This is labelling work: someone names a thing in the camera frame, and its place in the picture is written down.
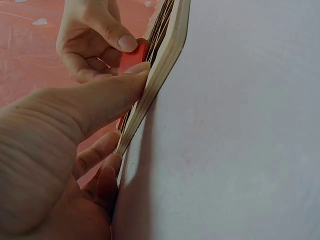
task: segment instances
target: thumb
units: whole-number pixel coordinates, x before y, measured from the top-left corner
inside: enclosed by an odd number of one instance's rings
[[[107,79],[101,75],[101,80],[63,89],[64,94],[57,98],[63,98],[69,107],[64,104],[59,108],[80,130],[81,137],[75,141],[82,142],[127,112],[141,97],[149,70],[150,63],[143,62],[124,74]]]
[[[101,11],[89,19],[89,27],[98,32],[115,49],[131,53],[138,47],[135,37],[108,11]]]

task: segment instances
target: red object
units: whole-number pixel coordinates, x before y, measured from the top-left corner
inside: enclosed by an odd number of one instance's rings
[[[139,63],[143,63],[146,61],[148,54],[148,41],[145,39],[138,39],[138,47],[133,52],[126,52],[122,54],[118,74],[125,73],[129,68]],[[121,132],[122,126],[124,124],[126,115],[120,118],[119,124],[117,126],[117,130]]]

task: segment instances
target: white surface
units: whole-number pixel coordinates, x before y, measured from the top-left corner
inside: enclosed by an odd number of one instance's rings
[[[320,239],[320,1],[192,0],[115,240]]]

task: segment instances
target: pink surface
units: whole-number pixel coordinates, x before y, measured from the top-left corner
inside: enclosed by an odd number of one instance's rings
[[[157,0],[118,3],[123,25],[137,38],[142,37]],[[38,88],[77,84],[56,55],[63,8],[64,0],[0,0],[0,108]],[[79,150],[115,129],[114,123],[105,127]]]

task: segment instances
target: skin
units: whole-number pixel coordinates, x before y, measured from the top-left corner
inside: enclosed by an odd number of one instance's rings
[[[121,158],[110,153],[120,135],[107,133],[79,154],[77,147],[141,97],[149,70],[145,62],[38,90],[0,110],[0,239],[111,239]],[[77,179],[103,160],[80,189]]]
[[[56,50],[79,83],[116,75],[122,53],[137,46],[121,25],[117,0],[65,0]]]

